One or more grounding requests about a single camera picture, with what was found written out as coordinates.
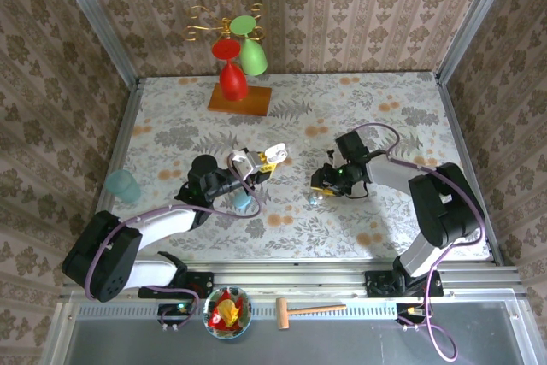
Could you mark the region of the green plastic wine glass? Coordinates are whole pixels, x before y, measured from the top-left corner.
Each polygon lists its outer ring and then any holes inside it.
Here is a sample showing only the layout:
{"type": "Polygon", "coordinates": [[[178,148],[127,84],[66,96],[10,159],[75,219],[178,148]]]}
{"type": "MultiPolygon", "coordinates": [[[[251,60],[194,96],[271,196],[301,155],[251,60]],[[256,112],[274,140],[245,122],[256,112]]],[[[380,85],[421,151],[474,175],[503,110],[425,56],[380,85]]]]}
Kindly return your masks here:
{"type": "Polygon", "coordinates": [[[239,57],[244,73],[249,76],[259,76],[268,68],[262,46],[250,36],[255,29],[256,19],[250,15],[240,15],[230,24],[231,32],[243,39],[239,57]]]}

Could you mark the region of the aluminium side rail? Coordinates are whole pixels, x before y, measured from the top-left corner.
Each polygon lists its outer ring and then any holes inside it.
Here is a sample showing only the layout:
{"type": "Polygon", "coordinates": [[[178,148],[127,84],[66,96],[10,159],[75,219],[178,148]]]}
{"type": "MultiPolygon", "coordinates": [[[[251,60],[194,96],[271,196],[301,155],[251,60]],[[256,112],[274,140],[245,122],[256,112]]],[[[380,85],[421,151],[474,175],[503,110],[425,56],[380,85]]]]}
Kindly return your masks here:
{"type": "MultiPolygon", "coordinates": [[[[109,176],[118,169],[122,169],[124,166],[132,130],[135,125],[143,95],[144,85],[145,79],[137,79],[135,86],[131,89],[106,176],[109,176]]],[[[111,194],[104,185],[97,200],[96,212],[102,210],[110,211],[114,206],[114,203],[115,196],[111,194]]]]}
{"type": "Polygon", "coordinates": [[[450,100],[450,94],[448,92],[448,89],[446,87],[446,84],[443,83],[441,80],[438,79],[437,75],[434,74],[433,78],[436,81],[438,92],[440,95],[440,98],[442,100],[442,103],[444,105],[444,110],[446,113],[446,117],[448,119],[448,122],[450,124],[450,130],[452,132],[453,139],[456,144],[456,148],[458,151],[458,154],[461,159],[462,163],[462,169],[463,173],[465,174],[466,178],[468,179],[468,183],[473,190],[474,195],[476,196],[477,200],[479,201],[479,205],[483,209],[485,213],[485,236],[486,236],[486,243],[489,246],[491,256],[493,258],[493,261],[498,266],[504,265],[503,255],[500,250],[496,234],[493,230],[490,216],[488,215],[488,210],[485,204],[485,200],[483,198],[482,192],[479,187],[479,182],[477,180],[477,177],[475,175],[475,172],[473,170],[473,164],[471,162],[470,155],[468,153],[468,148],[466,146],[462,130],[460,128],[455,109],[453,107],[453,104],[450,100]]]}

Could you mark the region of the aluminium front rail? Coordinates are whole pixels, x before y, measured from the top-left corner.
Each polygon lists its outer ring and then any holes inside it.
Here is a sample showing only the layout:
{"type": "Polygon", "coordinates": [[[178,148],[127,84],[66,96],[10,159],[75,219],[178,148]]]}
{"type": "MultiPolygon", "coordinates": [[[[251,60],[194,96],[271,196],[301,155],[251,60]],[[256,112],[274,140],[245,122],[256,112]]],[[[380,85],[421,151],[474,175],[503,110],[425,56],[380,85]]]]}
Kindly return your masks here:
{"type": "MultiPolygon", "coordinates": [[[[365,273],[392,269],[391,262],[363,259],[188,262],[186,265],[191,272],[212,272],[216,286],[240,286],[261,296],[286,293],[305,297],[323,293],[334,298],[364,297],[365,273]]],[[[526,295],[514,267],[498,266],[491,261],[448,261],[441,263],[438,271],[446,297],[467,292],[488,295],[498,291],[519,297],[526,295]]]]}

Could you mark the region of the white earbud charging case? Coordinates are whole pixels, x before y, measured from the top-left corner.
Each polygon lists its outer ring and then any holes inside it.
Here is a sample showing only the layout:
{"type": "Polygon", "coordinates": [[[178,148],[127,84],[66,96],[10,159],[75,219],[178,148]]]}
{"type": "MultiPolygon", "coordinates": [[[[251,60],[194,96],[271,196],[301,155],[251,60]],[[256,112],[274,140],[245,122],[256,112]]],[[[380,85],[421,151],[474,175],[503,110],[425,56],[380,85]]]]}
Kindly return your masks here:
{"type": "Polygon", "coordinates": [[[278,164],[288,157],[285,143],[276,144],[264,151],[264,156],[268,164],[278,164]]]}

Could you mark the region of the grey metal panel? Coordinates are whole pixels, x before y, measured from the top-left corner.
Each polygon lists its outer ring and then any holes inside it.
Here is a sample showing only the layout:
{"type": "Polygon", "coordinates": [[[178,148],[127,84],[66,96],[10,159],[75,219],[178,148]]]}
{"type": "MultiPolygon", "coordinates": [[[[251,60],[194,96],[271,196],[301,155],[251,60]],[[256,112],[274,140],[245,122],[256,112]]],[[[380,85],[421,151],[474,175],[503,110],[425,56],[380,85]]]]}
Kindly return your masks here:
{"type": "Polygon", "coordinates": [[[181,329],[155,319],[78,319],[83,303],[55,312],[39,365],[547,365],[547,350],[525,300],[507,293],[433,304],[443,361],[427,332],[396,320],[251,319],[239,336],[218,339],[200,315],[181,329]]]}

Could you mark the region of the small black controller board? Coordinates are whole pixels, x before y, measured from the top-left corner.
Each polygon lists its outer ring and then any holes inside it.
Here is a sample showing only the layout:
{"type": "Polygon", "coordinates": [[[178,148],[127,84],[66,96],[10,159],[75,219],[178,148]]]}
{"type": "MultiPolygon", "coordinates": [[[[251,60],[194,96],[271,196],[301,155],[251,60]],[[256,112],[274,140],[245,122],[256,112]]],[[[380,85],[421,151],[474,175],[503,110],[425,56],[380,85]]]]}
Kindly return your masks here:
{"type": "Polygon", "coordinates": [[[426,325],[424,303],[397,303],[396,321],[403,327],[418,328],[426,325]]]}
{"type": "Polygon", "coordinates": [[[158,322],[164,330],[178,329],[190,318],[193,303],[160,304],[157,310],[158,322]]]}

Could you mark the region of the yellow crinkled plastic piece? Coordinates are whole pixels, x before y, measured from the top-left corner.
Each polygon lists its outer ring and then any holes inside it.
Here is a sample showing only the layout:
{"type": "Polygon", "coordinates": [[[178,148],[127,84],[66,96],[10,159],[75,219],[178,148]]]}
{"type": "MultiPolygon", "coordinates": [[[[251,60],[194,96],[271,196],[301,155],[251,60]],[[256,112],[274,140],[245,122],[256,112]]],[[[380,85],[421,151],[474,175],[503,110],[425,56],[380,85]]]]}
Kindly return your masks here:
{"type": "Polygon", "coordinates": [[[221,301],[217,306],[217,311],[226,327],[232,327],[238,320],[239,307],[232,299],[221,301]]]}

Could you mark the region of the frosted teal plastic cup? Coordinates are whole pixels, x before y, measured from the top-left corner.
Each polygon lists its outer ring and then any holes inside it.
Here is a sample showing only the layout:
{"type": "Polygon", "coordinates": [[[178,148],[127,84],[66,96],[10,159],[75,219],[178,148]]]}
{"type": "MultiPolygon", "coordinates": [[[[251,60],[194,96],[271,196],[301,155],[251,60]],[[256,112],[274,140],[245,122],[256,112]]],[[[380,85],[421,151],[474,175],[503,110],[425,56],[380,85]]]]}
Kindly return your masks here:
{"type": "Polygon", "coordinates": [[[105,181],[105,187],[108,192],[125,203],[135,203],[141,196],[138,182],[124,169],[111,173],[105,181]]]}

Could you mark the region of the red plastic wine glass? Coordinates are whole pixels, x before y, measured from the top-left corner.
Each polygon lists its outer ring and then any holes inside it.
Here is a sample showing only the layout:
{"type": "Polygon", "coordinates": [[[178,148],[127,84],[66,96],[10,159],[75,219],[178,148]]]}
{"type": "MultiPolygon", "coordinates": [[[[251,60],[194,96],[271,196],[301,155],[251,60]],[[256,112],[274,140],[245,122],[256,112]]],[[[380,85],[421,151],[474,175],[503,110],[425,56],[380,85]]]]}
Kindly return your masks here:
{"type": "Polygon", "coordinates": [[[230,38],[219,40],[212,47],[215,58],[226,62],[220,72],[219,81],[222,94],[229,101],[243,100],[248,94],[245,74],[241,67],[234,62],[240,51],[239,42],[230,38]]]}

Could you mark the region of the teal earbud charging case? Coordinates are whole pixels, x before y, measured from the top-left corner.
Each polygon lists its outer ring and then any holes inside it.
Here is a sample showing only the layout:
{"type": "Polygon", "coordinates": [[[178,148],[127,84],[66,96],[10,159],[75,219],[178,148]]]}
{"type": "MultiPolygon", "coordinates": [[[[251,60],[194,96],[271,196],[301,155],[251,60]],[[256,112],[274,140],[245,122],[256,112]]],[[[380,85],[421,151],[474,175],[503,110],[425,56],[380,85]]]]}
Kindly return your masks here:
{"type": "Polygon", "coordinates": [[[237,191],[234,194],[232,204],[233,207],[237,210],[245,210],[252,200],[252,196],[248,194],[245,190],[237,191]]]}

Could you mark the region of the small wooden mallet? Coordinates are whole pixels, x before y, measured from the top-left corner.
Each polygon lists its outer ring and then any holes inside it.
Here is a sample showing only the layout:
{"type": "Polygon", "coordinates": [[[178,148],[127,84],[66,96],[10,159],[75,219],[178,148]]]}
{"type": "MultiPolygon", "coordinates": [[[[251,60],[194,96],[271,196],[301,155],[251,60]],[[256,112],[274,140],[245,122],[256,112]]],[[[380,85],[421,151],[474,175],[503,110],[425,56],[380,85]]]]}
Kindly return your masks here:
{"type": "Polygon", "coordinates": [[[290,327],[291,316],[322,314],[322,313],[343,311],[346,309],[347,309],[347,306],[345,304],[290,309],[288,307],[287,299],[284,297],[279,297],[276,299],[276,307],[275,307],[277,326],[279,330],[288,329],[290,327]]]}

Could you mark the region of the aluminium frame post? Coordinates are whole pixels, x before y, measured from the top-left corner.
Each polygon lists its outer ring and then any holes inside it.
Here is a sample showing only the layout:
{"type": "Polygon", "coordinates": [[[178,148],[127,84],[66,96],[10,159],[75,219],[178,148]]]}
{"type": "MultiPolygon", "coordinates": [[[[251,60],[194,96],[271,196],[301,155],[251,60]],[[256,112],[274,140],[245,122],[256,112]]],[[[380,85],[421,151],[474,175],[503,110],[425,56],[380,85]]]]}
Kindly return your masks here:
{"type": "Polygon", "coordinates": [[[461,26],[456,31],[456,35],[436,72],[436,78],[440,85],[446,84],[455,72],[494,1],[473,0],[471,2],[461,26]]]}
{"type": "Polygon", "coordinates": [[[76,0],[85,17],[91,24],[103,48],[109,54],[112,63],[129,89],[138,84],[138,75],[126,53],[122,42],[110,24],[107,12],[99,0],[76,0]]]}

